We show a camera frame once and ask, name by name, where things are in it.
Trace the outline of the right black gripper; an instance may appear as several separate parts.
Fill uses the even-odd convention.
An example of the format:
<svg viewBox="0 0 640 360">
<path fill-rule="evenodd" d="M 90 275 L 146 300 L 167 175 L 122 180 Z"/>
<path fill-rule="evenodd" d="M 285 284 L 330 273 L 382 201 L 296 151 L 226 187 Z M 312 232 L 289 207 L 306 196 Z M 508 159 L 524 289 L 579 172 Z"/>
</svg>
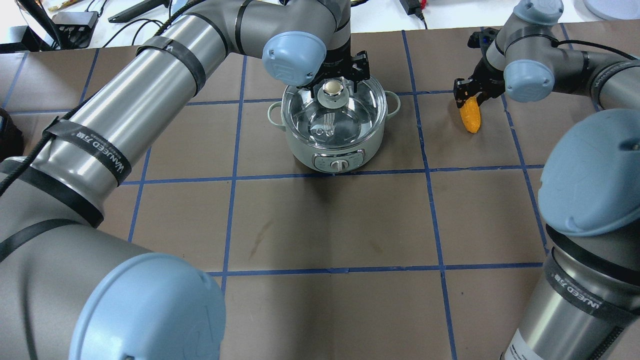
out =
<svg viewBox="0 0 640 360">
<path fill-rule="evenodd" d="M 454 100 L 458 109 L 462 109 L 466 101 L 476 97 L 478 107 L 486 100 L 495 99 L 505 93 L 504 72 L 490 64 L 487 57 L 490 46 L 498 36 L 496 28 L 486 28 L 474 31 L 467 41 L 467 47 L 480 49 L 482 59 L 478 62 L 472 75 L 467 78 L 457 78 L 454 81 Z"/>
</svg>

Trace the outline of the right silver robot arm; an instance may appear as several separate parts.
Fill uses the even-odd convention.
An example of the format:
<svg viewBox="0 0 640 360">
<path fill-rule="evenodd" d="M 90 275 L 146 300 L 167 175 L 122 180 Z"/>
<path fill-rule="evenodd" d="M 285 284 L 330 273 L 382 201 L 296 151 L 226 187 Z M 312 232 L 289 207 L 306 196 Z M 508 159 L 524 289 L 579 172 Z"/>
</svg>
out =
<svg viewBox="0 0 640 360">
<path fill-rule="evenodd" d="M 552 32 L 562 13 L 560 0 L 521 0 L 501 29 L 470 36 L 482 58 L 454 82 L 471 133 L 480 105 L 503 94 L 575 94 L 599 107 L 546 160 L 538 205 L 553 246 L 502 360 L 605 360 L 639 320 L 639 59 L 562 48 Z"/>
</svg>

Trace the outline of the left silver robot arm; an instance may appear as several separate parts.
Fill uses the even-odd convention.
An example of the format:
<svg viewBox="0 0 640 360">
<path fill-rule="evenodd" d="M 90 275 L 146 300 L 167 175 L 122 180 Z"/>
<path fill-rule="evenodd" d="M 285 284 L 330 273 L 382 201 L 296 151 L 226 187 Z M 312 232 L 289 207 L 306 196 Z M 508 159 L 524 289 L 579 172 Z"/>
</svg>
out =
<svg viewBox="0 0 640 360">
<path fill-rule="evenodd" d="M 286 85 L 325 77 L 349 0 L 190 0 L 93 96 L 1 162 L 3 360 L 217 360 L 221 287 L 186 260 L 106 234 L 106 198 L 230 55 Z"/>
</svg>

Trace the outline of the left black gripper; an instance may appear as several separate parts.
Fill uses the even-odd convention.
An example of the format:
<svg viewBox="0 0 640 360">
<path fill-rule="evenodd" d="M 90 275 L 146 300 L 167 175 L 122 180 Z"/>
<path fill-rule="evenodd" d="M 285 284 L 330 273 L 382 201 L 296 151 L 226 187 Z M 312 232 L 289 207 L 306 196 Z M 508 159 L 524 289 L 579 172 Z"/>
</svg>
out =
<svg viewBox="0 0 640 360">
<path fill-rule="evenodd" d="M 346 52 L 340 54 L 341 58 L 333 62 L 322 62 L 313 80 L 306 84 L 309 96 L 315 100 L 318 91 L 322 89 L 323 80 L 345 78 L 350 80 L 352 93 L 358 92 L 358 86 L 362 81 L 370 80 L 370 59 L 366 50 L 359 51 L 355 56 Z"/>
</svg>

